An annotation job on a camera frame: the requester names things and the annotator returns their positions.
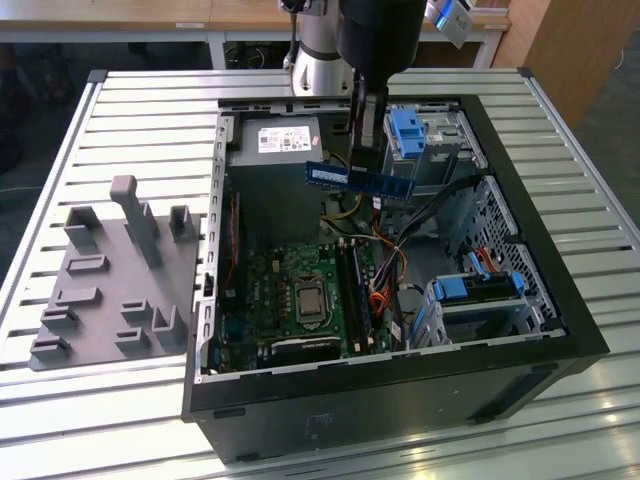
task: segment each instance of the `metal slat table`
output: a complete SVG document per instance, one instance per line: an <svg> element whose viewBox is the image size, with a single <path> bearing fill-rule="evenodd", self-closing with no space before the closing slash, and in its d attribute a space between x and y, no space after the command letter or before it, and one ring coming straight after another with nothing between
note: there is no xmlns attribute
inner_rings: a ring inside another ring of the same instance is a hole
<svg viewBox="0 0 640 480"><path fill-rule="evenodd" d="M187 204L206 222L216 100L291 94L277 71L112 72L87 84L0 291L0 477L637 474L638 230L535 80L514 70L416 70L396 76L391 93L479 95L611 355L506 421L229 467L196 425L179 419L182 355L31 372L29 347L62 262L70 206L90 203L101 218L119 217L109 183L135 174L155 214Z"/></svg>

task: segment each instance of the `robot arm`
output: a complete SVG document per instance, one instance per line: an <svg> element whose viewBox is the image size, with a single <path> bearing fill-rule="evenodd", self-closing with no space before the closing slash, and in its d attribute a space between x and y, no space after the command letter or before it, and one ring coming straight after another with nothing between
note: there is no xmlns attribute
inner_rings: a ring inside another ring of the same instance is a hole
<svg viewBox="0 0 640 480"><path fill-rule="evenodd" d="M460 48L471 29L469 6L466 0L280 0L280 8L305 14L296 94L344 93L339 57L353 68L349 182L357 185L360 172L380 170L387 82L413 64L424 17Z"/></svg>

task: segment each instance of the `blue ram stick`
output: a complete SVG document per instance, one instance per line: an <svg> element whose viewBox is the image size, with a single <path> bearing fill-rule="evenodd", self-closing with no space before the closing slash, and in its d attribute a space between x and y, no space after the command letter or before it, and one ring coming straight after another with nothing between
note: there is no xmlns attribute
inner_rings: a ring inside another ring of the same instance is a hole
<svg viewBox="0 0 640 480"><path fill-rule="evenodd" d="M406 200L413 191L413 182L373 172L357 172L357 182L349 181L349 169L337 165L307 162L307 183L322 187L357 192L372 197Z"/></svg>

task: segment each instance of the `white label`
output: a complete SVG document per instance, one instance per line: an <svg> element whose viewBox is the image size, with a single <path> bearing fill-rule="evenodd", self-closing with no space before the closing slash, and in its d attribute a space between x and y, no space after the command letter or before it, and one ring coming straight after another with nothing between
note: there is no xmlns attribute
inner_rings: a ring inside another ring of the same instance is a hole
<svg viewBox="0 0 640 480"><path fill-rule="evenodd" d="M176 28L204 28L204 23L180 22L176 23Z"/></svg>
<svg viewBox="0 0 640 480"><path fill-rule="evenodd" d="M309 127L261 128L258 132L259 153L304 152L311 150Z"/></svg>
<svg viewBox="0 0 640 480"><path fill-rule="evenodd" d="M401 341L402 331L396 322L391 322L391 335L396 337L396 340Z"/></svg>
<svg viewBox="0 0 640 480"><path fill-rule="evenodd" d="M329 180L330 182L347 183L346 175L341 175L340 173L323 172L322 170L314 170L313 172L311 172L311 176L313 178L318 178L320 180Z"/></svg>

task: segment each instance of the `open computer tower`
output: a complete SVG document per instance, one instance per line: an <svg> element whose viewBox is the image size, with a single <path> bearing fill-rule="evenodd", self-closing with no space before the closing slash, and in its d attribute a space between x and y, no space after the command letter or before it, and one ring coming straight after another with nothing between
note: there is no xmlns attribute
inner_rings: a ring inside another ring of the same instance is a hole
<svg viewBox="0 0 640 480"><path fill-rule="evenodd" d="M220 101L183 418L225 463L506 418L608 352L479 99L389 103L359 194L348 102Z"/></svg>

